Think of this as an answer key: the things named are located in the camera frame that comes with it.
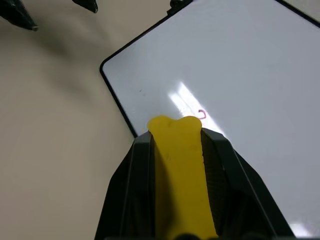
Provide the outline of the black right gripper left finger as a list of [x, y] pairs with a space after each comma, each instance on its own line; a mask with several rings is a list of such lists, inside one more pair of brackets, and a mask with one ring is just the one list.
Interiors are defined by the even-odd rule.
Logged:
[[155, 239], [155, 178], [155, 143], [146, 132], [134, 139], [110, 179], [96, 240]]

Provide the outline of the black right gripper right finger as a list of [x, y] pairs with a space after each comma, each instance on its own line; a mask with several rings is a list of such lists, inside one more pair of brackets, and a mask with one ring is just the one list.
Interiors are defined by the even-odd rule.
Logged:
[[293, 238], [264, 181], [231, 142], [206, 128], [200, 138], [216, 234], [233, 240]]

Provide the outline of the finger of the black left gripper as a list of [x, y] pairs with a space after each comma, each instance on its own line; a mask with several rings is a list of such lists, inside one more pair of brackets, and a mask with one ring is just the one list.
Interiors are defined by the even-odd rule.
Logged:
[[98, 5], [96, 0], [72, 0], [75, 4], [93, 12], [98, 12]]
[[19, 28], [34, 32], [39, 29], [21, 0], [0, 0], [0, 16]]

